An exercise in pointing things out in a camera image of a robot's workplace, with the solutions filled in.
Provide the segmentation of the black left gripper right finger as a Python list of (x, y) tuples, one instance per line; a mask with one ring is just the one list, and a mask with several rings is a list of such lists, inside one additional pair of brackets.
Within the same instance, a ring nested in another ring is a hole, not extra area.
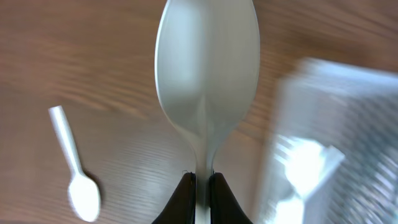
[(222, 173), (215, 172), (210, 177), (209, 190), (211, 224), (252, 224)]

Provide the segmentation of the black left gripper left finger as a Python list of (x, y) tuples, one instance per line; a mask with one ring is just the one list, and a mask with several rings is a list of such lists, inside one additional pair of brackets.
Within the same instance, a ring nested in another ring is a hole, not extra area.
[(192, 224), (195, 222), (195, 204), (196, 175), (187, 172), (152, 224)]

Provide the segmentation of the white plastic spoon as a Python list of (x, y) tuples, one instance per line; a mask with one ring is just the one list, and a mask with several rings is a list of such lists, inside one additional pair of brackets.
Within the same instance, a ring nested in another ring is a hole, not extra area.
[(248, 112), (259, 77), (252, 0), (168, 0), (155, 45), (163, 112), (195, 155), (195, 222), (209, 223), (215, 154)]
[(80, 219), (85, 222), (94, 222), (100, 214), (99, 187), (83, 172), (75, 140), (62, 106), (49, 108), (49, 115), (71, 172), (68, 186), (70, 205)]
[(267, 223), (326, 223), (336, 171), (345, 155), (313, 139), (277, 137)]

